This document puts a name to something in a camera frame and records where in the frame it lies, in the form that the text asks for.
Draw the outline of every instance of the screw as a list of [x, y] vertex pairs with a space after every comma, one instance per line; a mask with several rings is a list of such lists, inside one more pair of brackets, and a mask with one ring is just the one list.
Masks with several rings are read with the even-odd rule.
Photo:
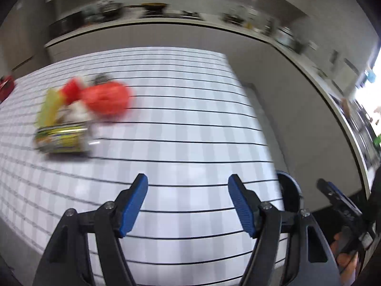
[[70, 216], [73, 216], [74, 213], [75, 213], [75, 209], [67, 209], [65, 212], [65, 215], [70, 217]]
[[301, 210], [300, 210], [300, 214], [301, 214], [303, 217], [308, 217], [309, 215], [311, 215], [311, 213], [308, 211], [308, 209], [301, 209]]
[[269, 210], [269, 209], [272, 208], [272, 205], [271, 205], [271, 203], [265, 201], [265, 202], [261, 203], [261, 208], [264, 209], [264, 210]]
[[111, 210], [114, 208], [114, 202], [113, 201], [107, 201], [105, 204], [104, 204], [104, 208], [106, 210]]

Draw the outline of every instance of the human hand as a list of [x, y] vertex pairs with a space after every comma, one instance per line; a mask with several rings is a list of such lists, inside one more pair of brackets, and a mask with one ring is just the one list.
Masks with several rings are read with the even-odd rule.
[[[341, 232], [335, 234], [333, 237], [335, 241], [330, 245], [331, 251], [333, 254], [336, 253], [337, 248], [338, 248], [338, 241], [341, 237]], [[341, 274], [340, 274], [340, 281], [342, 284], [346, 283], [347, 281], [350, 280], [350, 278], [353, 276], [357, 262], [359, 260], [359, 253], [356, 253], [354, 256], [348, 255], [348, 254], [339, 254], [336, 262], [339, 266], [342, 268], [345, 268]]]

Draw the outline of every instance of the striped tablecloth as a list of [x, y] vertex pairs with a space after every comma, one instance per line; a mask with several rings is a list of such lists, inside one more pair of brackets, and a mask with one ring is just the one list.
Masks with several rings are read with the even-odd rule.
[[[114, 123], [95, 123], [100, 144], [89, 159], [57, 160], [36, 151], [34, 121], [47, 88], [98, 73], [132, 88], [132, 108]], [[254, 110], [226, 57], [216, 52], [118, 49], [35, 71], [18, 79], [0, 105], [0, 147], [1, 217], [40, 253], [67, 208], [96, 209], [146, 174], [147, 196], [121, 240], [139, 285], [239, 282], [255, 240], [242, 231], [233, 208], [231, 174], [261, 200], [283, 206]], [[94, 235], [89, 248], [96, 280], [104, 283]]]

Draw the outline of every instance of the red object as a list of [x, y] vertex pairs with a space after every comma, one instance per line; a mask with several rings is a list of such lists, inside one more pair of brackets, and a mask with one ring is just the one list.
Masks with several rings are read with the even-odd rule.
[[117, 82], [91, 86], [81, 93], [86, 106], [100, 115], [122, 114], [128, 107], [130, 97], [130, 88]]
[[78, 101], [81, 98], [81, 83], [80, 80], [73, 77], [69, 80], [65, 86], [60, 89], [60, 93], [62, 93], [65, 97], [65, 104], [70, 105], [75, 101]]
[[0, 79], [0, 103], [14, 90], [16, 84], [12, 76], [3, 76]]

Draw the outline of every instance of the can label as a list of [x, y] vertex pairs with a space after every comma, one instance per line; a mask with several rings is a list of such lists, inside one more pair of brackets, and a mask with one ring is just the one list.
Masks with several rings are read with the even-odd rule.
[[84, 123], [39, 128], [37, 147], [46, 153], [81, 153], [88, 150], [88, 127]]

